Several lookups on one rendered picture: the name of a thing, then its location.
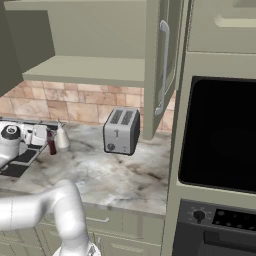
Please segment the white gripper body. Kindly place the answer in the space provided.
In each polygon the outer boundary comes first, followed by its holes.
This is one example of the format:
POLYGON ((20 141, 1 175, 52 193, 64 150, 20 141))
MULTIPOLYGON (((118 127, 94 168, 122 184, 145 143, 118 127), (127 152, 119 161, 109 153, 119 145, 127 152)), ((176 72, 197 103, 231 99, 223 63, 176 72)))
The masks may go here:
POLYGON ((35 125, 32 135, 32 144, 42 146, 47 141, 47 126, 35 125))

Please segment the dark red condiment bottle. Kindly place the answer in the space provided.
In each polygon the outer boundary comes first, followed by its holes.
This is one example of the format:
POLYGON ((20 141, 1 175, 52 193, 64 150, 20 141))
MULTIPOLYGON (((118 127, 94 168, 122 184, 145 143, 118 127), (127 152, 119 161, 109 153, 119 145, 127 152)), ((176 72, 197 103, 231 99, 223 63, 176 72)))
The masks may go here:
POLYGON ((50 130, 47 130, 47 143, 50 150, 50 155, 55 155, 57 153, 54 138, 52 135, 52 132, 50 130))

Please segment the pale grey condiment bottle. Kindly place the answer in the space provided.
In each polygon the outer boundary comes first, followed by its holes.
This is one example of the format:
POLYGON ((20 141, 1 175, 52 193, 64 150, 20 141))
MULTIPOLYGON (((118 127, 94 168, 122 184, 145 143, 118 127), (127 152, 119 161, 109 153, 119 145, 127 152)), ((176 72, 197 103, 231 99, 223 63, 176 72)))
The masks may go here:
POLYGON ((61 122, 58 122, 56 131, 56 142, 60 151, 67 151, 70 147, 70 140, 61 122))

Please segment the silver two-slot toaster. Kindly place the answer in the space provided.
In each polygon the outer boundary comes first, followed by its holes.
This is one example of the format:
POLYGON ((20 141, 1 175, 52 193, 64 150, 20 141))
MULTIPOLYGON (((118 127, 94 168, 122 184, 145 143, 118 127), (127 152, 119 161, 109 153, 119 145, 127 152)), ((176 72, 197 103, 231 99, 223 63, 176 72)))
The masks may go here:
POLYGON ((104 151, 131 156, 135 152, 139 135, 139 110, 115 107, 103 126, 104 151))

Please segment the beige base cupboard door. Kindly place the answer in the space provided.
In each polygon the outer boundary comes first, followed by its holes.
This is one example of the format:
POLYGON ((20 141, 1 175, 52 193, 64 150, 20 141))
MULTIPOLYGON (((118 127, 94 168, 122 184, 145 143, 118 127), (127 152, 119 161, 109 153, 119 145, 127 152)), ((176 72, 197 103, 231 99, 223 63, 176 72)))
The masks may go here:
POLYGON ((137 242, 130 239, 123 239, 98 233, 95 233, 94 236, 96 244, 97 237, 101 237, 102 256, 121 256, 120 254, 112 250, 111 243, 132 247, 134 250, 134 254, 132 256, 160 256, 160 245, 137 242))
POLYGON ((54 225, 0 231, 0 256, 52 256, 61 244, 54 225))

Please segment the beige drawer front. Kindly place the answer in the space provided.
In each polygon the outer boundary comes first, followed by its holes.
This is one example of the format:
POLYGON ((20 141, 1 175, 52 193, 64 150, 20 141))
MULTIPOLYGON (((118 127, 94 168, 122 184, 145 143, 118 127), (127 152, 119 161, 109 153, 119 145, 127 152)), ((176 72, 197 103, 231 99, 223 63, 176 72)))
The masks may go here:
POLYGON ((87 228, 90 231, 161 244, 164 226, 164 218, 161 215, 88 203, 84 203, 83 208, 86 217, 110 218, 107 223, 86 220, 87 228))

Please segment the black oven knob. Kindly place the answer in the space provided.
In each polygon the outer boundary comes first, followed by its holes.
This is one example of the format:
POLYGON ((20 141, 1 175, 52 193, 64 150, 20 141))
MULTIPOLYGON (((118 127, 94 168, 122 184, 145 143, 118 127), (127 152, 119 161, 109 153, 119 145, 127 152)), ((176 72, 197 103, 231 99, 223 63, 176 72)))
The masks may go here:
POLYGON ((201 221, 205 218, 205 212, 202 210, 196 210, 193 213, 193 216, 197 220, 197 223, 200 224, 201 221))

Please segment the black built-in microwave oven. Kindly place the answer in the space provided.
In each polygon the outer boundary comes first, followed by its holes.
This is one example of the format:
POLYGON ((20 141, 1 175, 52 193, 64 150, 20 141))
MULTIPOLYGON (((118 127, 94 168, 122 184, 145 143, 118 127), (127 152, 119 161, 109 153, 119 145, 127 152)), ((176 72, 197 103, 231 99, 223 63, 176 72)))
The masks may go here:
POLYGON ((256 80, 192 78, 179 180, 256 194, 256 80))

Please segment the black oven with control panel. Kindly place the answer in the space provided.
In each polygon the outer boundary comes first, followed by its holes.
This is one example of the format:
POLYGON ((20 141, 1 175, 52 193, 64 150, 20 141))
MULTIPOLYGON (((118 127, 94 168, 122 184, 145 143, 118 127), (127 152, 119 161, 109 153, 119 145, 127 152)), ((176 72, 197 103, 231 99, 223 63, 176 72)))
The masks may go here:
POLYGON ((256 256, 256 210, 182 199, 172 256, 256 256))

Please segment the beige cupboard door above oven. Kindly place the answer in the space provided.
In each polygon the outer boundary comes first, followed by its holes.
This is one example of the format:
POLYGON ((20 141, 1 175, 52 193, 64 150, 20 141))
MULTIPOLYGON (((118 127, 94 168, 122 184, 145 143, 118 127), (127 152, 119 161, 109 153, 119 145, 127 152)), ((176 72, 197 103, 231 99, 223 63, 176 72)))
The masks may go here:
POLYGON ((256 19, 256 0, 193 0, 188 50, 256 54, 256 28, 222 28, 214 17, 256 19))

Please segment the open beige wall cabinet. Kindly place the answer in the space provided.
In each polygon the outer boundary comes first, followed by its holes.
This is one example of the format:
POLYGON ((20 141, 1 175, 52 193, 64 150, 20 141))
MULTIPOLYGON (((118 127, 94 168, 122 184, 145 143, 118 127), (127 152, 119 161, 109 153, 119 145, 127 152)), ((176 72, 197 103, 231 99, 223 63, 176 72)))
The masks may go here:
POLYGON ((145 0, 11 0, 8 10, 46 10, 54 56, 25 80, 144 85, 145 0))

